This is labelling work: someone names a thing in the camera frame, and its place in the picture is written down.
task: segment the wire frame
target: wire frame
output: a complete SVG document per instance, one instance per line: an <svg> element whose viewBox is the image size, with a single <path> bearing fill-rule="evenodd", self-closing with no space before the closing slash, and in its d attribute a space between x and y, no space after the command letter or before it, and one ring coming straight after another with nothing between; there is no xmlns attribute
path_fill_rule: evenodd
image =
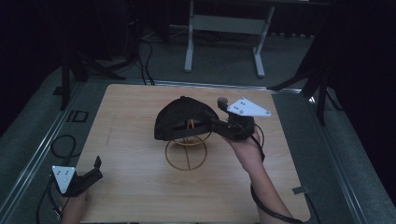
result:
<svg viewBox="0 0 396 224"><path fill-rule="evenodd" d="M189 120L188 123L187 123L186 129L189 129L189 128L194 128L194 123L193 123L192 119ZM201 137L198 137L198 136L193 136L192 139L190 139L189 137L185 137L185 138L182 138L180 140L174 139L172 141L169 141L166 144L166 147L165 147L165 158L166 158L166 161L169 163L169 165L171 165L173 168L175 168L175 169L177 169L179 171L193 171L193 170L198 169L206 161L206 158L207 158L207 146L205 144L205 140L210 136L210 134L211 133L209 133L205 138L201 138ZM169 148L169 145L172 142L183 147L183 149L185 151L185 155L186 155L187 168L183 168L183 167L177 166L173 162L171 162L171 160L169 159L169 156L168 156L168 151L169 150L168 150L168 148ZM197 165L191 165L191 158L190 158L190 155L189 155L189 147L195 147L195 146L198 146L198 145L202 145L204 147L204 150L205 150L204 158Z"/></svg>

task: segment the wooden table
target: wooden table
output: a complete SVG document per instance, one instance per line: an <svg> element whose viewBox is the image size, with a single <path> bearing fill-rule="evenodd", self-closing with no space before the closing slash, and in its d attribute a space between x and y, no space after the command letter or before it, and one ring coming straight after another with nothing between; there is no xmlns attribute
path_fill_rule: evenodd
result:
<svg viewBox="0 0 396 224"><path fill-rule="evenodd" d="M294 217L310 218L304 195L292 192L301 184L268 91L114 84L78 161L80 174L92 169L96 156L103 162L104 177L90 188L84 222L259 221L248 174L216 133L205 140L207 158L198 169L179 171L166 161L167 142L154 139L154 124L158 113L182 95L209 105L221 119L227 115L217 107L220 96L229 104L245 96L270 110L271 117L255 118L265 134L265 168Z"/></svg>

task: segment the gray carpet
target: gray carpet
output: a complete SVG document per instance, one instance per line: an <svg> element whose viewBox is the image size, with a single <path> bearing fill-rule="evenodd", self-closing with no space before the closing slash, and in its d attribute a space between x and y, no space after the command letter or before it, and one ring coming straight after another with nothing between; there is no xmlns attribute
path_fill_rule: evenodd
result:
<svg viewBox="0 0 396 224"><path fill-rule="evenodd" d="M184 35L172 38L171 45L156 41L155 36L146 39L153 47L149 72L158 85L184 82L238 87L268 87L292 77L312 42L312 39L302 37L269 36L262 53L266 77L258 78L251 53L251 47L257 43L254 37L217 43L197 38L190 73L183 71ZM144 62L149 49L149 45L142 44L140 52ZM35 151L42 148L44 153L42 163L37 165L24 192L11 197L16 203L10 206L12 211L7 223L35 222L35 208L46 187L50 167L61 161L50 153L46 154L48 148L43 145L47 142L43 144L43 139L49 130L53 130L54 135L73 134L77 138L77 152L81 151L106 86L116 82L143 84L138 67L135 64L125 71L116 71L128 77L125 81L92 75L88 83L73 82L76 97L64 112L59 111L60 97L51 95L60 85L59 70L46 79L0 139L2 204L8 195L13 196L10 192ZM300 89L303 85L302 81L291 88ZM326 105L326 126L322 127L313 112L315 105L308 103L302 95L282 91L273 96L297 172L302 184L312 190L309 196L321 223L396 223L395 207L383 190L346 115L333 109L332 105ZM88 111L87 122L66 122L71 110ZM51 126L56 120L60 121L60 126ZM70 143L64 145L64 150L67 150ZM51 209L48 201L44 201L40 210L41 223L58 223ZM5 210L2 207L2 215L7 214ZM312 218L307 223L318 223L312 208L311 214Z"/></svg>

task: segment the black cable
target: black cable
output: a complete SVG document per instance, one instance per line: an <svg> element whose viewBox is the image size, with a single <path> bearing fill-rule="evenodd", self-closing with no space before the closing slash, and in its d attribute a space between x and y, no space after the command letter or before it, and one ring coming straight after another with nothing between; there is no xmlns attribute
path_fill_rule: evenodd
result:
<svg viewBox="0 0 396 224"><path fill-rule="evenodd" d="M69 203L69 201L70 201L70 197L67 198L66 203L65 203L64 206L62 207L62 211L66 208L66 206L67 206L67 204Z"/></svg>
<svg viewBox="0 0 396 224"><path fill-rule="evenodd" d="M317 209L315 208L314 204L312 203L311 198L309 198L307 193L305 193L304 195L305 195L305 198L308 200L309 204L311 204L311 208L314 211L314 214L315 214L315 217L317 218L318 224L321 224Z"/></svg>
<svg viewBox="0 0 396 224"><path fill-rule="evenodd" d="M233 41L241 42L241 41L243 41L243 40L248 39L249 37L251 37L251 35L239 34L239 35L235 35L234 37L227 38L227 37L225 37L224 35L219 34L219 38L220 38L220 39L225 40L225 41L230 41L230 42L233 42Z"/></svg>
<svg viewBox="0 0 396 224"><path fill-rule="evenodd" d="M140 58L140 55L137 55L137 60L140 63L140 72L141 72L143 83L145 83L145 85L147 85L146 79L145 79L145 73L144 73L144 70L143 70L143 63L142 63L142 59Z"/></svg>
<svg viewBox="0 0 396 224"><path fill-rule="evenodd" d="M272 211L271 209L267 208L264 204L262 204L262 202L260 202L260 199L259 199L259 197L257 197L256 192L254 191L254 188L252 185L250 185L250 192L251 192L253 201L257 204L257 206L259 206L263 212L270 215L271 217L277 218L277 219L282 220L287 223L303 223L299 219L295 219L292 217L285 217L285 216L280 215L279 213L276 213L276 212Z"/></svg>
<svg viewBox="0 0 396 224"><path fill-rule="evenodd" d="M59 139L66 138L66 137L72 139L73 146L71 147L70 152L67 155L63 156L63 155L58 154L55 151L54 146L55 146L55 143ZM63 162L62 162L62 166L67 166L70 163L70 159L71 158L74 158L74 157L77 157L77 156L80 155L80 153L74 154L74 152L76 150L76 138L73 135L70 135L70 134L64 134L64 135L60 135L60 136L56 137L51 142L51 144L49 146L49 149L50 149L50 151L52 152L52 154L55 157L64 159ZM35 223L36 224L40 224L40 208L41 208L42 203L44 202L44 198L45 198L46 195L49 198L49 202L53 205L52 210L57 214L58 218L62 218L62 211L58 208L58 205L56 204L55 200L52 197L51 187L52 187L53 183L55 183L55 177L53 175L49 175L49 182L48 182L48 184L46 186L46 190L44 190L43 194L41 195L40 200L39 200L38 205L37 205L37 208L35 210Z"/></svg>
<svg viewBox="0 0 396 224"><path fill-rule="evenodd" d="M210 37L208 37L206 34L213 35L214 39L210 39ZM219 41L219 36L216 35L215 32L210 32L210 31L197 31L197 32L194 32L193 36L196 38L202 39L207 43L216 43Z"/></svg>
<svg viewBox="0 0 396 224"><path fill-rule="evenodd" d="M329 97L330 102L332 102L332 105L335 107L335 109L337 109L338 111L344 111L344 108L341 107L340 105L338 105L338 104L335 102L334 98L332 98L332 95L330 94L330 92L329 92L328 89L326 89L326 95Z"/></svg>
<svg viewBox="0 0 396 224"><path fill-rule="evenodd" d="M260 151L261 155L262 155L262 161L264 161L265 155L264 152L262 151L262 147L264 145L264 141L262 141L262 144L259 143L259 141L253 136L253 134L249 133L245 127L243 127L241 124L239 123L235 123L236 125L238 125L245 133L247 133L249 135L249 137L253 140L253 142L256 143L258 150ZM264 133L262 131L262 128L260 128L259 125L255 124L256 127L259 128L259 130L262 132L262 140L264 139ZM257 197L256 192L254 191L254 188L252 185L250 185L250 192L251 192L251 196L253 198L253 201L257 204L257 206L260 207L260 209L265 212L266 214L270 215L271 217L277 218L279 220L282 220L284 222L287 223L303 223L301 220L299 219L295 219L292 217L285 217L283 215L280 215L279 213L276 213L274 211L272 211L271 209L267 208L264 204L262 204L262 202L260 201L260 199Z"/></svg>
<svg viewBox="0 0 396 224"><path fill-rule="evenodd" d="M146 74L148 75L149 82L151 83L152 86L155 86L154 80L152 79L152 77L149 73L149 59L151 58L151 55L152 55L152 45L144 39L142 39L142 42L149 46L149 54L148 54L148 58L146 59L145 71L146 71Z"/></svg>

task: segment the metal stand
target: metal stand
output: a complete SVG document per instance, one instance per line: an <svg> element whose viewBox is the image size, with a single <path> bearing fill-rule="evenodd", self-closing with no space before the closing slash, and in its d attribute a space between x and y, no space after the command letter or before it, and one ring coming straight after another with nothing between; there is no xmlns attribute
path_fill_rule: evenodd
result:
<svg viewBox="0 0 396 224"><path fill-rule="evenodd" d="M270 91L281 91L289 85L296 83L304 78L308 78L301 93L303 96L311 97L317 88L319 88L317 116L322 125L324 122L324 106L327 93L327 85L329 79L329 71L327 69L313 69L303 74L297 74L295 77L288 79L276 86L267 87Z"/></svg>
<svg viewBox="0 0 396 224"><path fill-rule="evenodd" d="M274 14L275 7L270 7L266 20L240 19L218 16L207 16L194 14L194 1L190 1L190 18L189 18L189 43L187 46L186 62L184 71L190 72L192 68L193 40L194 30L207 30L217 32L239 33L247 35L260 35L259 45L253 48L254 62L256 63L257 76L264 77L262 65L262 46L267 36L268 28Z"/></svg>

